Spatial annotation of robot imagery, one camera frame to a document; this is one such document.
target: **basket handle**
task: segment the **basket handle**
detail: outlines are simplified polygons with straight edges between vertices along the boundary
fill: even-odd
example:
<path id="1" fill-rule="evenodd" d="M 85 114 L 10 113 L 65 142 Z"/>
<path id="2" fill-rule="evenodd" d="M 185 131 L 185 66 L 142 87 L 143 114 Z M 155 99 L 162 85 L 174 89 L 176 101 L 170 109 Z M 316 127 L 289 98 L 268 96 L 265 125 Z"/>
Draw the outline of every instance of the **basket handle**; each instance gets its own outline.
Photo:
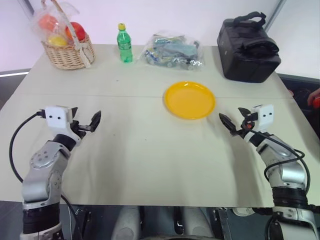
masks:
<path id="1" fill-rule="evenodd" d="M 88 44 L 85 42 L 84 43 L 79 42 L 79 39 L 77 38 L 77 35 L 76 35 L 76 31 L 75 31 L 74 27 L 72 26 L 72 24 L 70 23 L 67 15 L 63 11 L 63 9 L 60 7 L 60 5 L 58 4 L 58 2 L 56 0 L 51 0 L 51 2 L 53 3 L 53 5 L 56 7 L 58 12 L 60 13 L 61 17 L 63 18 L 64 22 L 66 23 L 66 26 L 69 28 L 69 31 L 71 33 L 71 36 L 72 36 L 72 39 L 74 42 L 74 49 L 79 51 L 80 57 L 82 59 L 83 64 L 85 65 L 85 67 L 90 68 L 91 64 L 89 62 L 89 57 L 85 54 L 85 51 L 84 51 L 84 49 L 86 49 L 88 47 Z M 41 0 L 41 5 L 42 5 L 43 9 L 46 9 L 47 8 L 46 0 Z"/>

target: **red object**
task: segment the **red object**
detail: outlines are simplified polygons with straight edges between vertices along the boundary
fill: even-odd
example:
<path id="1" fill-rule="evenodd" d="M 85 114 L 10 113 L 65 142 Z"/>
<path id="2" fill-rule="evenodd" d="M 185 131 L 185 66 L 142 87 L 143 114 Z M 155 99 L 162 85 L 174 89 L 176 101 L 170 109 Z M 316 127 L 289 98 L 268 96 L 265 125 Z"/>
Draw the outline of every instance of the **red object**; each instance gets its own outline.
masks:
<path id="1" fill-rule="evenodd" d="M 320 96 L 317 96 L 313 101 L 312 105 L 315 109 L 320 108 Z"/>
<path id="2" fill-rule="evenodd" d="M 45 14 L 39 19 L 38 24 L 40 28 L 53 32 L 55 27 L 58 25 L 58 21 L 54 16 Z"/>
<path id="3" fill-rule="evenodd" d="M 73 26 L 76 37 L 79 39 L 79 41 L 85 39 L 86 32 L 84 28 L 79 23 L 74 21 L 71 22 L 71 25 Z M 68 37 L 68 39 L 72 40 L 71 32 L 69 31 L 69 28 L 67 26 L 65 27 L 65 34 Z"/>

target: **yellow plate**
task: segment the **yellow plate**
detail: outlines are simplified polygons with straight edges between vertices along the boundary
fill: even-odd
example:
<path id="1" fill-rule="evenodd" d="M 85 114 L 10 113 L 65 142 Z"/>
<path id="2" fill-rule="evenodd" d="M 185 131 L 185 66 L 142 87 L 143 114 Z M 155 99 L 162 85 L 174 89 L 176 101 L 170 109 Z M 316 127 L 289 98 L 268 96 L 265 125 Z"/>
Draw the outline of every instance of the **yellow plate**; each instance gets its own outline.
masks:
<path id="1" fill-rule="evenodd" d="M 164 103 L 168 110 L 178 117 L 201 119 L 213 111 L 216 99 L 213 93 L 200 83 L 181 81 L 167 89 Z"/>

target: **table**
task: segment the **table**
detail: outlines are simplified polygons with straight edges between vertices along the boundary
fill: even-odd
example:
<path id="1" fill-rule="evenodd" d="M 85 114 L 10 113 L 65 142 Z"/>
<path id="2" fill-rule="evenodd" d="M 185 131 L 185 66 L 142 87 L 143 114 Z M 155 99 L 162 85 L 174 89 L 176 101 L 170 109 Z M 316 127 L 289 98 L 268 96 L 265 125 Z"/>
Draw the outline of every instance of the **table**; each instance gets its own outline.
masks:
<path id="1" fill-rule="evenodd" d="M 310 204 L 320 205 L 319 140 L 278 76 L 249 84 L 225 79 L 216 47 L 205 48 L 201 71 L 163 69 L 142 61 L 123 64 L 116 46 L 95 45 L 90 69 L 64 71 L 42 56 L 0 111 L 0 200 L 21 201 L 8 149 L 16 127 L 47 105 L 79 107 L 75 119 L 88 124 L 102 111 L 100 126 L 72 151 L 62 189 L 73 204 L 198 207 L 271 207 L 263 161 L 240 137 L 231 137 L 218 113 L 242 121 L 237 107 L 273 104 L 269 132 L 306 153 Z M 141 52 L 141 46 L 133 48 Z M 213 113 L 200 120 L 171 115 L 162 96 L 171 84 L 190 80 L 216 96 Z M 25 176 L 29 159 L 53 136 L 36 118 L 18 134 L 13 158 Z"/>

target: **yellow fruit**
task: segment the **yellow fruit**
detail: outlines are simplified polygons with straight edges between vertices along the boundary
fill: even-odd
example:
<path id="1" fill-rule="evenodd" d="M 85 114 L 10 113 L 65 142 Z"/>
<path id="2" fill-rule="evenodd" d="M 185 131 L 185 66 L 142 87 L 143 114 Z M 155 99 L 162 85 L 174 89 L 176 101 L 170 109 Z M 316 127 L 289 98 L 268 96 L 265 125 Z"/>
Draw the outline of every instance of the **yellow fruit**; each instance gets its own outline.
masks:
<path id="1" fill-rule="evenodd" d="M 50 36 L 48 38 L 48 43 L 54 46 L 62 47 L 68 45 L 67 40 L 62 36 Z"/>

